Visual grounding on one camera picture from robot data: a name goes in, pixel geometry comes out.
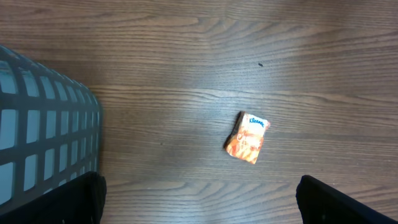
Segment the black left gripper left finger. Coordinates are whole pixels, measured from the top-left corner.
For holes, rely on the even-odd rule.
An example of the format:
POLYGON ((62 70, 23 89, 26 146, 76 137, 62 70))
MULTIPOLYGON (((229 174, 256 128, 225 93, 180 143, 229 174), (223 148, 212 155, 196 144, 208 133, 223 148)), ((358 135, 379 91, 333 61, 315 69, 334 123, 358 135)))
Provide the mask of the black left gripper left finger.
POLYGON ((106 192, 106 179, 99 173, 90 171, 1 215, 1 223, 99 224, 106 192))

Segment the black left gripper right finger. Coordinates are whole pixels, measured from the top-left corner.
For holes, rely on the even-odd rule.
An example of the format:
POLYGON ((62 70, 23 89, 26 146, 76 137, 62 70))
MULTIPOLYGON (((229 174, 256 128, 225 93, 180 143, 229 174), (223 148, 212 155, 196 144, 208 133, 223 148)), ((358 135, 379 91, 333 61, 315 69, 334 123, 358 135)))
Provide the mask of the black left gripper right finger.
POLYGON ((303 224, 397 224, 310 175, 302 176, 295 196, 303 224))

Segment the grey mesh basket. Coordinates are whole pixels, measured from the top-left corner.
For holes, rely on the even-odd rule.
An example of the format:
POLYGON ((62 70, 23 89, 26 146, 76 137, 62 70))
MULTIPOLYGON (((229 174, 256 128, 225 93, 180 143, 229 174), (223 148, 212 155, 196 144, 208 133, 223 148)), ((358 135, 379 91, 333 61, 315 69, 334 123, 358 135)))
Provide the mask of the grey mesh basket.
POLYGON ((97 171, 102 123, 84 84, 1 47, 1 213, 97 171))

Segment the orange tissue packet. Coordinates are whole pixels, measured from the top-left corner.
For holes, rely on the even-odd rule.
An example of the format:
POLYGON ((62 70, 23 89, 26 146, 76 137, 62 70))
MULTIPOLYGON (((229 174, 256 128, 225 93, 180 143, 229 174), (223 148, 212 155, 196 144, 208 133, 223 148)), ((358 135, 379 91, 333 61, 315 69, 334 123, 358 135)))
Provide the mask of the orange tissue packet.
POLYGON ((264 142, 264 135, 270 126, 268 120, 241 111, 226 142, 226 152, 230 156, 255 164, 264 142))

